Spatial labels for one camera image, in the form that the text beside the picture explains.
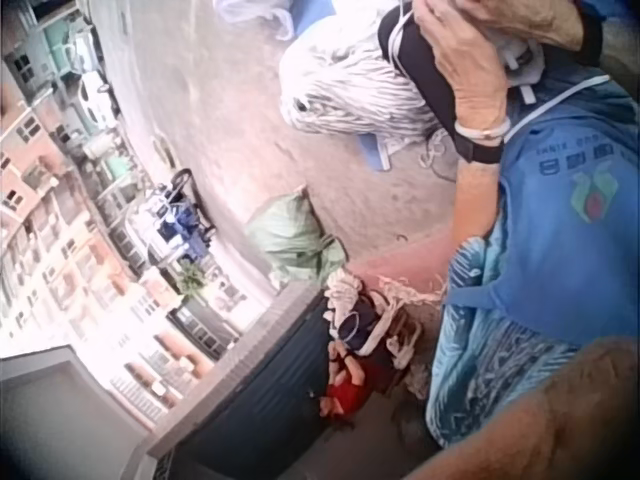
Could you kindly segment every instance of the blue vehicle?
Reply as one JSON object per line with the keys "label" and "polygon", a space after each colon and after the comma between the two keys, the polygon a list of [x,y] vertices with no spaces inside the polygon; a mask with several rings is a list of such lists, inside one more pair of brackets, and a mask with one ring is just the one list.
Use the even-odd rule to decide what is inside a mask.
{"label": "blue vehicle", "polygon": [[184,192],[192,178],[190,169],[180,170],[169,186],[160,184],[153,190],[147,204],[155,213],[155,225],[160,236],[167,243],[175,242],[179,236],[186,246],[183,258],[198,263],[209,253],[215,226],[203,223],[200,207]]}

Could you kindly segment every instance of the blue apron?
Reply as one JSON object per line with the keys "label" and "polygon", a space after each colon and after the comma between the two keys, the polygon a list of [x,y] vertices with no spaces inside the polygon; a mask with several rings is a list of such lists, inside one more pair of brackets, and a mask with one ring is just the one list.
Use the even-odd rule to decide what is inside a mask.
{"label": "blue apron", "polygon": [[[554,69],[536,88],[538,106],[594,73],[601,75]],[[522,118],[526,108],[510,116]],[[522,128],[502,162],[508,240],[501,275],[452,289],[447,303],[497,309],[574,345],[638,336],[637,119],[637,104],[608,82]]]}

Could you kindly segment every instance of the tree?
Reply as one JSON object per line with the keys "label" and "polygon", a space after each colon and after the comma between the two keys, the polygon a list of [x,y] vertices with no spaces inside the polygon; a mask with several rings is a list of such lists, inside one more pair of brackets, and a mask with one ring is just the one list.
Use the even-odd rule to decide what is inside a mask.
{"label": "tree", "polygon": [[182,272],[177,282],[180,293],[186,297],[193,297],[198,294],[206,284],[204,272],[195,263],[187,260],[181,260],[179,263],[182,267]]}

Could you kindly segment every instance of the white car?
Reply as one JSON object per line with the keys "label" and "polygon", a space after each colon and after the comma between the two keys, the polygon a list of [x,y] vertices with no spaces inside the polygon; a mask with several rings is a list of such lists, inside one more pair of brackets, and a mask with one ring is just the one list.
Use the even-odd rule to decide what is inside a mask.
{"label": "white car", "polygon": [[89,120],[100,130],[118,125],[110,89],[98,71],[85,73],[80,78],[78,99]]}
{"label": "white car", "polygon": [[93,25],[88,25],[84,19],[76,20],[69,27],[67,43],[63,48],[74,73],[82,75],[100,70],[93,29]]}

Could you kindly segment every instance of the white bracelet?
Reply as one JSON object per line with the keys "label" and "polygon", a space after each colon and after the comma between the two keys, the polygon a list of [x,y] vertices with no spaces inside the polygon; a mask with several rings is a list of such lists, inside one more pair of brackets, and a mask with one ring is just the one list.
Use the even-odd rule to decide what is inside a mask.
{"label": "white bracelet", "polygon": [[509,120],[509,117],[505,117],[502,125],[488,130],[463,127],[456,120],[455,128],[456,132],[470,140],[497,140],[498,138],[503,138],[511,130],[511,120]]}

